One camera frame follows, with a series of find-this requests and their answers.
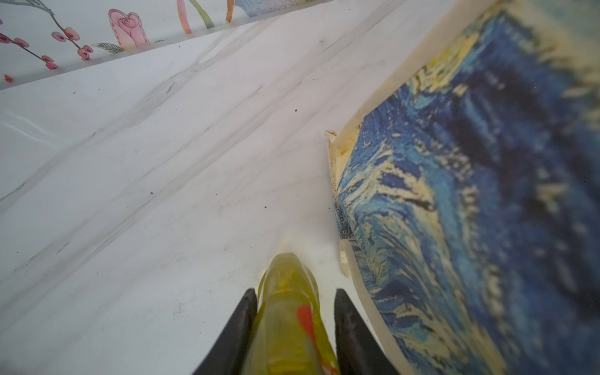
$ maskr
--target flower stem drawing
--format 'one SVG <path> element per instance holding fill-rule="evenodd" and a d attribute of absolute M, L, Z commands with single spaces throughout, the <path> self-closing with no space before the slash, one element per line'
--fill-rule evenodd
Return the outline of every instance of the flower stem drawing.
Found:
<path fill-rule="evenodd" d="M 215 24 L 212 22 L 211 17 L 208 13 L 198 4 L 196 0 L 190 0 L 190 3 L 196 8 L 200 17 L 204 21 L 207 29 L 215 27 Z M 177 13 L 179 14 L 179 21 L 181 22 L 181 28 L 183 28 L 184 33 L 191 34 L 191 27 L 187 20 L 187 12 L 185 10 L 185 0 L 177 0 Z"/>
<path fill-rule="evenodd" d="M 196 0 L 190 0 L 190 3 L 196 8 L 198 13 L 200 13 L 200 17 L 204 21 L 207 29 L 215 27 L 215 24 L 212 22 L 211 18 L 208 16 L 208 13 L 198 4 Z"/>
<path fill-rule="evenodd" d="M 72 28 L 63 28 L 61 26 L 61 24 L 58 23 L 58 20 L 56 19 L 54 12 L 50 8 L 48 8 L 41 0 L 0 0 L 0 2 L 3 2 L 5 4 L 13 4 L 13 5 L 25 5 L 25 6 L 34 7 L 34 8 L 38 8 L 38 9 L 45 11 L 46 13 L 48 13 L 50 15 L 50 17 L 52 17 L 52 20 L 58 26 L 58 28 L 67 36 L 65 38 L 65 36 L 62 33 L 55 31 L 52 33 L 52 37 L 61 42 L 65 42 L 67 40 L 70 41 L 71 43 L 73 43 L 73 45 L 75 47 L 77 47 L 77 54 L 79 56 L 81 56 L 82 60 L 84 60 L 84 61 L 90 60 L 89 54 L 94 52 L 92 47 L 90 47 L 90 46 L 80 47 L 77 43 L 75 43 L 76 40 L 79 40 L 79 34 Z"/>
<path fill-rule="evenodd" d="M 35 54 L 34 52 L 31 52 L 28 49 L 29 44 L 25 40 L 22 40 L 21 38 L 12 39 L 4 34 L 0 34 L 0 43 L 4 43 L 4 44 L 13 43 L 13 44 L 21 47 L 25 51 L 29 52 L 30 54 L 34 55 L 38 59 L 42 60 L 46 64 L 46 67 L 48 69 L 50 69 L 50 70 L 58 69 L 58 65 L 54 64 L 54 60 L 50 56 L 44 55 L 44 56 L 40 57 L 37 54 Z"/>

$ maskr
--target floral mural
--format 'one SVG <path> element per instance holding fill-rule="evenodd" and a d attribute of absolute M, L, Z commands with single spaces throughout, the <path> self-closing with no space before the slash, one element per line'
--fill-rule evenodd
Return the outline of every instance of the floral mural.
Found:
<path fill-rule="evenodd" d="M 82 63 L 79 59 L 90 61 L 94 53 L 101 57 L 133 51 L 167 40 L 182 31 L 192 34 L 233 19 L 243 20 L 311 1 L 159 0 L 150 6 L 144 0 L 130 0 L 127 8 L 135 12 L 120 10 L 119 2 L 116 2 L 111 5 L 117 5 L 117 8 L 99 13 L 98 6 L 94 11 L 88 11 L 87 5 L 77 0 L 0 0 L 0 14 L 4 19 L 4 22 L 0 20 L 0 43 L 15 46 L 12 49 L 2 47 L 5 49 L 0 53 L 0 66 L 4 70 L 1 74 L 5 75 L 2 85 L 18 83 L 21 77 L 45 69 L 77 66 Z M 39 11 L 45 12 L 48 19 L 42 20 Z M 75 21 L 72 26 L 68 24 L 71 23 L 69 20 Z M 98 43 L 90 43 L 90 38 Z M 58 47 L 57 42 L 65 44 Z M 66 45 L 72 46 L 73 52 L 67 52 Z"/>
<path fill-rule="evenodd" d="M 123 50 L 132 50 L 150 44 L 142 27 L 140 16 L 136 13 L 125 14 L 117 9 L 109 11 L 110 27 Z"/>

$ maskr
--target swirling blue pattern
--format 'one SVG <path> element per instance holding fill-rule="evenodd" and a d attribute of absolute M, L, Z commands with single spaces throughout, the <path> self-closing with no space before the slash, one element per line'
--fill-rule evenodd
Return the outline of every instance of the swirling blue pattern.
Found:
<path fill-rule="evenodd" d="M 237 0 L 235 5 L 242 8 L 248 17 L 256 17 L 311 1 L 314 0 Z"/>
<path fill-rule="evenodd" d="M 417 372 L 599 373 L 599 19 L 498 3 L 364 118 L 338 227 Z"/>

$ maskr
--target pink flower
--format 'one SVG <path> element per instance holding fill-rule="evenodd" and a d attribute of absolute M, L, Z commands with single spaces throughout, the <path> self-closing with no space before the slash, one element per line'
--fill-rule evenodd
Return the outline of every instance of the pink flower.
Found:
<path fill-rule="evenodd" d="M 147 46 L 148 37 L 142 28 L 140 16 L 135 13 L 125 14 L 120 10 L 109 10 L 110 27 L 112 27 L 119 45 L 124 50 Z"/>
<path fill-rule="evenodd" d="M 55 31 L 52 33 L 52 37 L 58 41 L 66 41 L 67 39 L 65 38 L 64 35 L 62 35 L 60 32 Z"/>
<path fill-rule="evenodd" d="M 65 35 L 71 40 L 79 40 L 79 34 L 72 28 L 66 28 Z"/>
<path fill-rule="evenodd" d="M 23 47 L 23 48 L 29 47 L 29 44 L 25 40 L 22 40 L 21 38 L 15 38 L 14 42 L 19 47 Z"/>

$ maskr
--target red berry drawing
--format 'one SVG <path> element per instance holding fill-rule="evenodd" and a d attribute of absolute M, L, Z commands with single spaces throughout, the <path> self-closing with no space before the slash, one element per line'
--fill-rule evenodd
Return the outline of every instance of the red berry drawing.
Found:
<path fill-rule="evenodd" d="M 65 38 L 64 35 L 62 35 L 60 32 L 55 31 L 52 33 L 52 37 L 58 41 L 67 41 L 67 39 Z"/>
<path fill-rule="evenodd" d="M 19 47 L 23 47 L 23 48 L 29 47 L 29 43 L 27 43 L 25 40 L 22 40 L 21 38 L 15 38 L 14 43 Z"/>
<path fill-rule="evenodd" d="M 65 34 L 67 35 L 67 38 L 69 38 L 70 40 L 79 40 L 79 34 L 72 28 L 66 28 Z"/>

